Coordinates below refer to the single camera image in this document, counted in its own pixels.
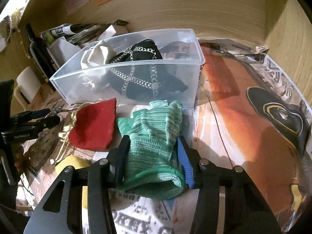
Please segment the green knitted cloth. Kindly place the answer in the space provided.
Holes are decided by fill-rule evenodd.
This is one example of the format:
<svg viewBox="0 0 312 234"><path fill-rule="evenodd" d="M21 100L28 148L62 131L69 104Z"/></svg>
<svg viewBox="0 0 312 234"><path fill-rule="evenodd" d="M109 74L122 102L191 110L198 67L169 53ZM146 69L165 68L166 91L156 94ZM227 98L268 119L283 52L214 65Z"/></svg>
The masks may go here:
<svg viewBox="0 0 312 234"><path fill-rule="evenodd" d="M157 100L150 102L149 109L133 112L131 118L117 119L120 134L130 138L125 176L118 190L157 200L172 199L184 191L186 181L175 150L182 110L178 100Z"/></svg>

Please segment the red velvet pouch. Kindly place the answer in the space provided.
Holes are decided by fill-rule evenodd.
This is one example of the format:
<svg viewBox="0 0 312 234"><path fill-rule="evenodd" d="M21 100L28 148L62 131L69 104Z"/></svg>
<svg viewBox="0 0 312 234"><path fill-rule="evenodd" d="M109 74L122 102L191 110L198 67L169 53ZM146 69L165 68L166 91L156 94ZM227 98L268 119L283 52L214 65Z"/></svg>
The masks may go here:
<svg viewBox="0 0 312 234"><path fill-rule="evenodd" d="M76 113L69 142L83 150L107 150L115 130L116 99L87 104Z"/></svg>

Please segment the yellow sponge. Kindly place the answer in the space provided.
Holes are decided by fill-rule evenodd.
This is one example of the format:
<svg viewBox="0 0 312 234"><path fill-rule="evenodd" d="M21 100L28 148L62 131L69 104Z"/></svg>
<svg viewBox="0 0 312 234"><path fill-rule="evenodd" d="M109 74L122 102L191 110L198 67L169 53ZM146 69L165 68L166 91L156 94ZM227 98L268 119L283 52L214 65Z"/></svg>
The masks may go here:
<svg viewBox="0 0 312 234"><path fill-rule="evenodd" d="M74 177L77 170L91 166L91 162L75 155L69 155L56 165L56 174L61 174L67 166L73 167L70 173ZM82 208L85 210L88 209L88 187L86 185L82 187Z"/></svg>

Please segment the white ceramic mug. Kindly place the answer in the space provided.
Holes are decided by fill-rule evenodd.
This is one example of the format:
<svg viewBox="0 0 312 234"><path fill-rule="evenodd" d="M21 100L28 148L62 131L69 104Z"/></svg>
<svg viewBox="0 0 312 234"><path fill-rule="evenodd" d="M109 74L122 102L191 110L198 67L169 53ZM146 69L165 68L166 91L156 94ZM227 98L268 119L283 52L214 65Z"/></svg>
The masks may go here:
<svg viewBox="0 0 312 234"><path fill-rule="evenodd" d="M36 94L41 88L38 77L30 66L26 67L16 78L17 86L14 96L24 110L27 110Z"/></svg>

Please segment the dark wine bottle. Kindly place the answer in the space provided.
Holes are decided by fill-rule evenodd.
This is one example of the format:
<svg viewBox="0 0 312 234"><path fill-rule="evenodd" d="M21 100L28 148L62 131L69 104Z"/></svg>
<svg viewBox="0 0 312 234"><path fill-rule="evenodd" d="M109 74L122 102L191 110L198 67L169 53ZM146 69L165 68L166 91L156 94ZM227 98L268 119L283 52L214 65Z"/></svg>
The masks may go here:
<svg viewBox="0 0 312 234"><path fill-rule="evenodd" d="M56 91L55 87L50 82L50 78L56 72L55 63L48 53L47 45L45 41L37 37L32 30L30 23L27 23L25 26L25 31L27 33L27 38L30 43L29 45L29 52L36 64L38 65L41 72L48 80L48 84L53 91Z"/></svg>

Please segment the white plastic box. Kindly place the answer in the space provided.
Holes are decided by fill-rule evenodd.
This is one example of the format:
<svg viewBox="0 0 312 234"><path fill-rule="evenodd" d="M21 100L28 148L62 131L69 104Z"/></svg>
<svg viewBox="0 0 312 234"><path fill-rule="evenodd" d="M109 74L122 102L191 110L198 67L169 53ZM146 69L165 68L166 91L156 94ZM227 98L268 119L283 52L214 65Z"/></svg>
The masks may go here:
<svg viewBox="0 0 312 234"><path fill-rule="evenodd" d="M70 60L71 57L77 54L80 50L80 47L68 42L64 37L56 39L49 47L49 52L58 68Z"/></svg>

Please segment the magazine sheet with orange photo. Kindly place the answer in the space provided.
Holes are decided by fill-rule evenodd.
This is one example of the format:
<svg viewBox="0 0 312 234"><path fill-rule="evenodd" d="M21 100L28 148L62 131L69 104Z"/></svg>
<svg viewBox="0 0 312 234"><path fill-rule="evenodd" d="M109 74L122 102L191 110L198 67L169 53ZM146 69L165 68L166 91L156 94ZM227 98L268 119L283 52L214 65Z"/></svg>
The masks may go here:
<svg viewBox="0 0 312 234"><path fill-rule="evenodd" d="M180 135L217 166L241 165L282 233L311 233L311 111L265 54L223 40L201 43L205 63ZM113 212L118 233L187 233L198 193L135 202Z"/></svg>

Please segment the clear plastic storage bin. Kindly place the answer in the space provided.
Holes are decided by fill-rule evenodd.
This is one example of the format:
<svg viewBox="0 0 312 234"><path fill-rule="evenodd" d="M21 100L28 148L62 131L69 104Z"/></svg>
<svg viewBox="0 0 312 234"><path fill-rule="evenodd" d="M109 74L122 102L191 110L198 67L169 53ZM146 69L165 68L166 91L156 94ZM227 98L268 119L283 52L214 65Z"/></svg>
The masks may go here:
<svg viewBox="0 0 312 234"><path fill-rule="evenodd" d="M148 30L90 43L50 81L68 104L114 98L122 105L179 100L192 107L204 62L194 30Z"/></svg>

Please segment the stack of papers and magazines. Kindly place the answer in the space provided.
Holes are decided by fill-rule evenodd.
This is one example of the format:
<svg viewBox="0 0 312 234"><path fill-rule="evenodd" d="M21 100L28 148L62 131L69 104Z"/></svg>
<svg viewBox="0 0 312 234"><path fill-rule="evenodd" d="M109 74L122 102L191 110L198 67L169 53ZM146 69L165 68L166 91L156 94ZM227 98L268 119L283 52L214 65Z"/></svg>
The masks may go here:
<svg viewBox="0 0 312 234"><path fill-rule="evenodd" d="M120 25L127 26L128 21L116 20L113 23L90 23L90 24L62 24L58 27L48 29L40 33L40 37L45 40L48 47L60 37L64 37L68 42L80 48L87 46L93 41L97 41L98 37L110 26Z"/></svg>

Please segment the small white cardboard box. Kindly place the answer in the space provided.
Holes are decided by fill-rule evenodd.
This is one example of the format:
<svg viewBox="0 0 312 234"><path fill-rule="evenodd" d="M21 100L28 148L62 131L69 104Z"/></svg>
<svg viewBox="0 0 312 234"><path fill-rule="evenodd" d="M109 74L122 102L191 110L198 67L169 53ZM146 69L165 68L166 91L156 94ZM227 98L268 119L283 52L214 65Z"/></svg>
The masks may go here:
<svg viewBox="0 0 312 234"><path fill-rule="evenodd" d="M125 26L110 25L99 37L98 41L109 39L110 37L128 34L128 30Z"/></svg>

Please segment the pink paper note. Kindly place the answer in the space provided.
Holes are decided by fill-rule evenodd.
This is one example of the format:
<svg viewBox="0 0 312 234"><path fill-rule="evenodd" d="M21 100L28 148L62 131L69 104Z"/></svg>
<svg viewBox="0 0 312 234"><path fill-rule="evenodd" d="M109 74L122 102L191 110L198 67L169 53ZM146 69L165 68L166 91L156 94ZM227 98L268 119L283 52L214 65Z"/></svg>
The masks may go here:
<svg viewBox="0 0 312 234"><path fill-rule="evenodd" d="M90 0L65 0L64 8L66 15L73 14L75 11L89 2Z"/></svg>

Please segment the cream drawstring pouch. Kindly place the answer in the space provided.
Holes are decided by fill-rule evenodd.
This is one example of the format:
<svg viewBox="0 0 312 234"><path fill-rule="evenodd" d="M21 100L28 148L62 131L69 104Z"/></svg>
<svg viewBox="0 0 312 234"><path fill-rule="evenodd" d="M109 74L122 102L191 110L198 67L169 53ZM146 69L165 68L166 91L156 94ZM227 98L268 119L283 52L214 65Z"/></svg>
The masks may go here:
<svg viewBox="0 0 312 234"><path fill-rule="evenodd" d="M92 90L99 88L106 79L108 69L105 68L109 61L115 57L117 53L104 40L100 40L95 46L86 50L80 60L82 70L98 68L84 72L80 77L83 79L83 85Z"/></svg>

